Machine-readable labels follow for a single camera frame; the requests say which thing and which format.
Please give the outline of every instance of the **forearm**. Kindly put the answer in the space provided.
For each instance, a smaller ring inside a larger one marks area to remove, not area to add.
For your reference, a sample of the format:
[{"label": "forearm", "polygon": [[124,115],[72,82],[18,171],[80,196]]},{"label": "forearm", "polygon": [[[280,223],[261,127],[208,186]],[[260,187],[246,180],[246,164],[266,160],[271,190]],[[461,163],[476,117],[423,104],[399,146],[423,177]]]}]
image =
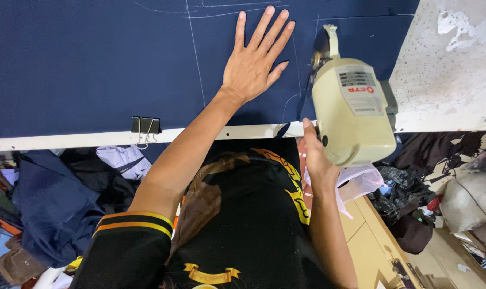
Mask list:
[{"label": "forearm", "polygon": [[152,165],[129,211],[155,212],[172,220],[214,139],[240,106],[230,92],[221,89]]},{"label": "forearm", "polygon": [[310,235],[316,255],[328,277],[337,285],[358,288],[352,257],[342,230],[335,190],[313,180]]}]

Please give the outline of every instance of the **black t-shirt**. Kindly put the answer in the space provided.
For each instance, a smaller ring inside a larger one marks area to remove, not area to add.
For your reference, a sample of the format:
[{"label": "black t-shirt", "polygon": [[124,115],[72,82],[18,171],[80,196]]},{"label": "black t-shirt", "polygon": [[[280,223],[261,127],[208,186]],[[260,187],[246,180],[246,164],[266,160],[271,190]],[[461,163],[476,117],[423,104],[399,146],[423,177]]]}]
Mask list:
[{"label": "black t-shirt", "polygon": [[293,138],[215,142],[173,240],[161,215],[105,216],[71,288],[334,287],[309,241],[299,171]]}]

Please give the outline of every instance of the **person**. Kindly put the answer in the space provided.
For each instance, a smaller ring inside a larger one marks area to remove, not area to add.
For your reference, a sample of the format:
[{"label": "person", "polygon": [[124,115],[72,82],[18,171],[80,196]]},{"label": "person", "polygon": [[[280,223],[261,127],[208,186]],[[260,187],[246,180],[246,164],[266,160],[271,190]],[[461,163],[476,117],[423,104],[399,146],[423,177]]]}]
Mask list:
[{"label": "person", "polygon": [[357,288],[335,198],[340,168],[312,122],[303,122],[311,216],[294,138],[214,142],[288,65],[270,72],[295,26],[276,39],[289,17],[282,10],[265,34],[274,12],[267,7],[246,47],[240,12],[219,92],[152,165],[128,212],[99,222],[72,289]]}]

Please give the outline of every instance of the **finger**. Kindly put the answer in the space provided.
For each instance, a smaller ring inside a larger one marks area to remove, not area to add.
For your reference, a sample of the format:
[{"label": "finger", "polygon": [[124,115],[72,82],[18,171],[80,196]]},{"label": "finger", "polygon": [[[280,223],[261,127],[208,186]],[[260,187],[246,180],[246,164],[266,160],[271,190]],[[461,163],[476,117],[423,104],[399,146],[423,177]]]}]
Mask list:
[{"label": "finger", "polygon": [[282,31],[282,35],[278,38],[277,42],[272,46],[270,52],[268,52],[268,56],[270,60],[275,61],[277,56],[282,52],[285,47],[285,44],[288,42],[289,37],[293,33],[293,29],[295,28],[295,22],[290,21],[288,25],[285,27],[284,31]]},{"label": "finger", "polygon": [[254,35],[252,35],[252,39],[250,39],[250,43],[247,46],[248,49],[252,49],[252,51],[257,50],[259,43],[261,43],[262,37],[265,35],[266,27],[268,27],[268,24],[272,19],[273,13],[275,13],[275,7],[268,6],[265,13],[261,17],[261,21],[254,31]]},{"label": "finger", "polygon": [[308,118],[302,121],[304,124],[304,138],[307,150],[318,148],[322,143],[318,140],[316,129]]},{"label": "finger", "polygon": [[259,45],[258,51],[261,51],[261,53],[263,54],[268,52],[270,47],[272,47],[273,43],[275,42],[275,39],[277,39],[277,35],[280,30],[282,30],[282,27],[284,26],[284,23],[288,19],[288,17],[288,10],[282,10],[282,12],[280,12],[277,20],[275,20],[275,23],[273,23],[272,28],[270,28],[265,38],[262,40],[261,45]]},{"label": "finger", "polygon": [[280,63],[273,69],[270,74],[268,74],[268,80],[266,82],[266,89],[268,89],[277,79],[279,79],[280,75],[282,74],[282,71],[288,66],[289,61],[285,61]]},{"label": "finger", "polygon": [[236,24],[236,43],[234,43],[234,51],[239,52],[244,49],[244,26],[246,23],[246,13],[241,11],[238,16]]}]

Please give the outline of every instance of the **warning label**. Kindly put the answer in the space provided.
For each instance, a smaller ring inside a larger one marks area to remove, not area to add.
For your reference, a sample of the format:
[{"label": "warning label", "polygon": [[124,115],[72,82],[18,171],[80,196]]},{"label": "warning label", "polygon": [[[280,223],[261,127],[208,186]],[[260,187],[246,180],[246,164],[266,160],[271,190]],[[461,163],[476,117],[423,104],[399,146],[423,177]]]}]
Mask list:
[{"label": "warning label", "polygon": [[367,65],[343,65],[335,68],[341,94],[356,116],[384,115],[382,95],[376,89],[375,72]]}]

